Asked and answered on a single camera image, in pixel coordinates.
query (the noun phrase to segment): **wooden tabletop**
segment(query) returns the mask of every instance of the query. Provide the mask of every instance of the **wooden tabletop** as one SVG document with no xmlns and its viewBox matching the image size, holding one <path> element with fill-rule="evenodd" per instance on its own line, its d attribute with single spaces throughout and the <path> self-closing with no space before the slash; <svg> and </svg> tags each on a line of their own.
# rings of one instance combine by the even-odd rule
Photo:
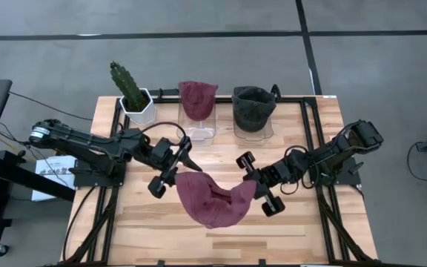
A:
<svg viewBox="0 0 427 267">
<path fill-rule="evenodd" d="M 109 136 L 116 97 L 99 97 L 91 133 Z M 336 98 L 317 97 L 325 141 L 328 142 L 342 129 L 343 121 Z M 157 104 L 156 121 L 177 122 L 178 104 Z M 312 111 L 309 112 L 311 130 L 315 134 Z M 256 168 L 262 168 L 283 157 L 289 145 L 306 146 L 304 125 L 298 104 L 279 103 L 271 117 L 274 135 L 260 148 L 239 147 L 236 144 L 231 104 L 216 105 L 216 136 L 209 146 L 195 146 L 191 158 L 209 173 L 225 189 L 238 185 L 245 175 L 235 159 L 246 151 L 256 157 Z M 164 136 L 178 140 L 175 127 L 163 125 L 146 132 L 152 143 Z M 269 264 L 327 263 L 319 208 L 314 189 L 299 190 L 286 196 L 279 186 L 272 189 L 281 196 L 286 209 L 267 218 L 261 209 L 264 199 L 254 200 L 239 225 L 228 228 L 206 229 L 193 221 L 182 207 L 175 188 L 158 200 L 148 191 L 148 183 L 158 171 L 138 162 L 130 162 L 116 206 L 116 219 L 109 256 L 110 265 L 156 264 L 256 264 L 266 259 Z M 76 192 L 72 214 L 89 188 Z M 356 243 L 370 257 L 376 257 L 374 242 L 368 224 L 362 197 L 353 188 L 336 186 L 342 221 Z M 88 197 L 82 207 L 67 244 L 71 255 L 92 228 L 99 189 Z M 336 258 L 340 258 L 337 234 L 331 226 Z M 102 250 L 102 237 L 96 249 L 95 259 Z"/>
</svg>

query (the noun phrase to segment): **maroon towel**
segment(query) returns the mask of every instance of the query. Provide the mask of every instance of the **maroon towel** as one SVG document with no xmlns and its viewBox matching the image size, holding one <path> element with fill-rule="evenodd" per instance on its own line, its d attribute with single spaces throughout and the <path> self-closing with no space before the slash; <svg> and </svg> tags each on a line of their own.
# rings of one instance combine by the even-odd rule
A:
<svg viewBox="0 0 427 267">
<path fill-rule="evenodd" d="M 221 189 L 208 174 L 176 175 L 176 188 L 187 213 L 207 228 L 236 225 L 248 212 L 256 182 L 244 181 L 230 191 Z"/>
<path fill-rule="evenodd" d="M 218 87 L 204 82 L 180 82 L 181 102 L 187 116 L 196 122 L 207 119 L 214 109 Z"/>
</svg>

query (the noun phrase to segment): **dark green cloth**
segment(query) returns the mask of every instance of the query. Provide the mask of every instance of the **dark green cloth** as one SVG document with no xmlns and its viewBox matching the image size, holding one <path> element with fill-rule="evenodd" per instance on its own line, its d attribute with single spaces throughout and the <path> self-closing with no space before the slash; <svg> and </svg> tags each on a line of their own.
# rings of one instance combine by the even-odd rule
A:
<svg viewBox="0 0 427 267">
<path fill-rule="evenodd" d="M 274 95 L 256 86 L 234 88 L 232 101 L 235 123 L 249 133 L 263 129 L 276 108 Z"/>
</svg>

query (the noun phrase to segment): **cactus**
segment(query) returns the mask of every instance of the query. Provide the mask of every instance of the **cactus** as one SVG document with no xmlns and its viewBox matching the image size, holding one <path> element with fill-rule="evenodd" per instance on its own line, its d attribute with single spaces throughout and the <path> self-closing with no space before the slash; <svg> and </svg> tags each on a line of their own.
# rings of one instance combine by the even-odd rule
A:
<svg viewBox="0 0 427 267">
<path fill-rule="evenodd" d="M 146 98 L 141 93 L 138 85 L 134 82 L 133 77 L 125 67 L 119 63 L 110 63 L 111 79 L 115 82 L 116 86 L 123 93 L 126 99 L 127 109 L 133 112 L 141 112 L 148 104 Z"/>
</svg>

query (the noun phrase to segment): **gray floor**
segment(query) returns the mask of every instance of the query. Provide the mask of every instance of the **gray floor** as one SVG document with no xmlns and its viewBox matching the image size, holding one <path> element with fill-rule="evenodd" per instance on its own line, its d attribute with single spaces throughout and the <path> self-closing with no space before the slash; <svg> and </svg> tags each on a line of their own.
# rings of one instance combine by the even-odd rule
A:
<svg viewBox="0 0 427 267">
<path fill-rule="evenodd" d="M 427 1 L 303 2 L 309 30 L 427 30 Z M 299 20 L 294 1 L 286 0 L 0 0 L 0 35 L 209 30 L 299 30 Z M 385 138 L 381 149 L 358 157 L 365 161 L 360 173 L 380 259 L 427 265 L 427 182 L 406 170 L 409 146 L 427 139 L 427 36 L 311 41 L 323 93 L 338 95 L 346 122 L 371 120 Z M 93 115 L 97 96 L 118 93 L 108 73 L 111 60 L 147 88 L 195 79 L 218 83 L 220 93 L 277 83 L 284 94 L 312 94 L 300 37 L 0 41 L 0 78 L 13 80 L 13 91 L 81 116 Z M 49 117 L 90 127 L 14 96 L 1 120 L 25 139 L 34 122 Z M 412 165 L 427 178 L 427 154 L 413 154 Z M 8 216 L 18 219 L 3 243 L 13 250 L 0 266 L 56 262 L 69 212 L 63 201 L 11 201 Z"/>
</svg>

